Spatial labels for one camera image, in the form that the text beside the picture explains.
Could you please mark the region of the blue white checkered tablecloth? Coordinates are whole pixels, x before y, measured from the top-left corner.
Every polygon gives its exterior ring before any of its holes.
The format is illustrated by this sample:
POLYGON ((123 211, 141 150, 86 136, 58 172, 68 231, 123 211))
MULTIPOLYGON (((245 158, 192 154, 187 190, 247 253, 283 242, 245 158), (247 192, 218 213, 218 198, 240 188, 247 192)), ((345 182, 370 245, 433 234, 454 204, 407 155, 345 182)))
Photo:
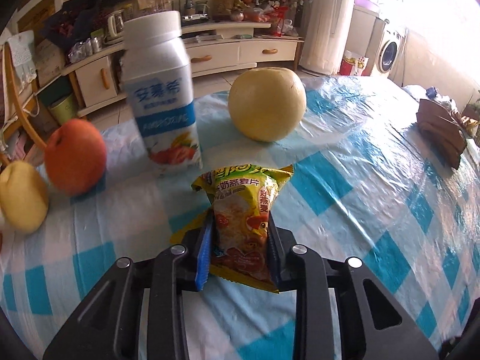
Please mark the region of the blue white checkered tablecloth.
MULTIPOLYGON (((417 101, 389 81, 305 87, 302 122, 272 144, 233 127, 226 93, 198 98, 203 169, 293 165, 276 224, 323 257, 361 258, 434 346, 459 335, 479 296, 479 162, 465 152, 450 168, 418 131, 417 101)), ((103 138, 99 184, 81 197, 51 191, 41 228, 3 241, 1 308, 37 356, 117 258, 153 258, 209 205, 191 189, 198 168, 157 172, 134 121, 103 138)))

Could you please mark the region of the red orange apple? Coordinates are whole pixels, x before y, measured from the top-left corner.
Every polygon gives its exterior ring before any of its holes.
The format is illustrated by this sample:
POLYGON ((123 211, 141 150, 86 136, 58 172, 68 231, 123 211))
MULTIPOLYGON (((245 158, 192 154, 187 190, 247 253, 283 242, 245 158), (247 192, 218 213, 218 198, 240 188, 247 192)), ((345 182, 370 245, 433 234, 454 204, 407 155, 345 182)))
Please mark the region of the red orange apple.
POLYGON ((44 164, 49 181, 68 196, 89 192, 107 166, 107 146, 91 122, 70 119, 47 141, 44 164))

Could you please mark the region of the small yellow pear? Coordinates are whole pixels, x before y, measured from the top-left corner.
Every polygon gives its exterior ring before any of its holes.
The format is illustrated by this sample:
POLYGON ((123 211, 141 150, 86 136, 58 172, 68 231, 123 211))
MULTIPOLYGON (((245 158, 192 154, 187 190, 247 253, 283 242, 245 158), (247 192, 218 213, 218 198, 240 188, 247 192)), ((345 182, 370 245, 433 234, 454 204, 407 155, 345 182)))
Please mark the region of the small yellow pear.
POLYGON ((1 173, 1 231, 34 233, 47 216, 47 183, 29 163, 14 161, 1 173))

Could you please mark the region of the white yogurt drink bottle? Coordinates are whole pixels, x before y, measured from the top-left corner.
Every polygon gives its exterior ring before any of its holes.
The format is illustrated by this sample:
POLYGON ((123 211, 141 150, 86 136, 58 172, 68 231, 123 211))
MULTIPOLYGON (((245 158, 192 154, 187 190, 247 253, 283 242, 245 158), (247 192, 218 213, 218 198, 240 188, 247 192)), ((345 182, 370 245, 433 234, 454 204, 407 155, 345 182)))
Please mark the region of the white yogurt drink bottle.
POLYGON ((191 60, 179 12, 126 22, 121 68, 122 88, 148 158, 161 172, 200 168, 191 60))

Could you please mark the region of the green waste bin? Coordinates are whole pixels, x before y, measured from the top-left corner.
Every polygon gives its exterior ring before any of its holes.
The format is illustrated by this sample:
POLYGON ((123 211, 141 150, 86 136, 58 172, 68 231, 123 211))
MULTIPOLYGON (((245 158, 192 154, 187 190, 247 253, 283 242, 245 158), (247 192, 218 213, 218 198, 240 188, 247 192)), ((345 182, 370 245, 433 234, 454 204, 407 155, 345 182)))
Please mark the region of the green waste bin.
POLYGON ((62 97, 48 106, 49 112, 60 124, 64 125, 71 119, 75 119, 78 113, 78 103, 74 94, 62 97))

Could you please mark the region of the brown paper bag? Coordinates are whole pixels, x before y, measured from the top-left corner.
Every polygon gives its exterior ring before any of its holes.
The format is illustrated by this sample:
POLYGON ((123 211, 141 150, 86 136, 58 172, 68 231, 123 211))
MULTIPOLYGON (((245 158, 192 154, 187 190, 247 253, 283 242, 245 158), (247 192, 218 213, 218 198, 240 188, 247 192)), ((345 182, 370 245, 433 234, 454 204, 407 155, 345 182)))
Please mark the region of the brown paper bag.
POLYGON ((421 99, 416 121, 421 135, 433 143, 451 168, 458 169, 467 142, 451 113, 435 101, 421 99))

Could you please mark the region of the cream tv cabinet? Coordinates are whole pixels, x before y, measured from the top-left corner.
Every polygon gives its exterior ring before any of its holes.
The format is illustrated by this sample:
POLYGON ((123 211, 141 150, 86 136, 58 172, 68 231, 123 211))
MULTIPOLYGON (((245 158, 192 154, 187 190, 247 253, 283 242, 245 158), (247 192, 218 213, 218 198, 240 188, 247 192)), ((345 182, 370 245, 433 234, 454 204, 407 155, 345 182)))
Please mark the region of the cream tv cabinet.
MULTIPOLYGON (((291 61, 297 68, 304 40, 261 33, 270 26, 270 23, 223 21, 184 27, 182 36, 192 76, 255 68, 267 62, 291 61)), ((114 69, 114 57, 124 48, 122 40, 115 41, 100 52, 69 64, 61 72, 72 85, 78 117, 85 118, 126 98, 114 69)))

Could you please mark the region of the white washing machine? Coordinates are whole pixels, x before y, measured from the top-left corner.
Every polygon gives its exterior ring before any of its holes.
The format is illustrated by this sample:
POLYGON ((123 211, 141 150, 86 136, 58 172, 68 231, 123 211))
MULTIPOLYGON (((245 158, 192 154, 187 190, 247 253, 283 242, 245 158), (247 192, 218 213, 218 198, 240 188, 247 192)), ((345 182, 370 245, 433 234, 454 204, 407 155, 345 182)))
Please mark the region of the white washing machine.
POLYGON ((393 72, 400 60, 400 55, 404 51, 407 30, 391 24, 389 19, 383 19, 382 21, 383 24, 380 24, 382 31, 373 60, 371 75, 386 78, 393 72))

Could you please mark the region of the wooden chair with cushion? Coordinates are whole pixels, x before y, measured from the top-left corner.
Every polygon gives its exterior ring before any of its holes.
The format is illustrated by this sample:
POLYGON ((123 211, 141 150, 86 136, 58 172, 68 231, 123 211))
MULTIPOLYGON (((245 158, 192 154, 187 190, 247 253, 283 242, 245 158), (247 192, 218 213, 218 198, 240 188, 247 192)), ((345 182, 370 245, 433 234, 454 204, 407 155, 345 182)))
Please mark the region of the wooden chair with cushion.
POLYGON ((37 69, 34 63, 34 33, 32 30, 11 35, 1 44, 1 164, 13 162, 14 149, 8 140, 21 129, 34 146, 43 151, 47 144, 31 119, 41 111, 36 95, 37 69))

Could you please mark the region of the white curtain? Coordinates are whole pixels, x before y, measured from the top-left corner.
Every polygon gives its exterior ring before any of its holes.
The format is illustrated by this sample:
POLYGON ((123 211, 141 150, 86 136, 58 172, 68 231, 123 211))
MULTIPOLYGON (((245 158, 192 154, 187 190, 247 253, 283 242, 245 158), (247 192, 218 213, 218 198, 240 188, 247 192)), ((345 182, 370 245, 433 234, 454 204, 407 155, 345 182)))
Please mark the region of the white curtain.
POLYGON ((304 46, 299 65, 310 72, 338 72, 352 21, 354 0, 306 0, 304 46))

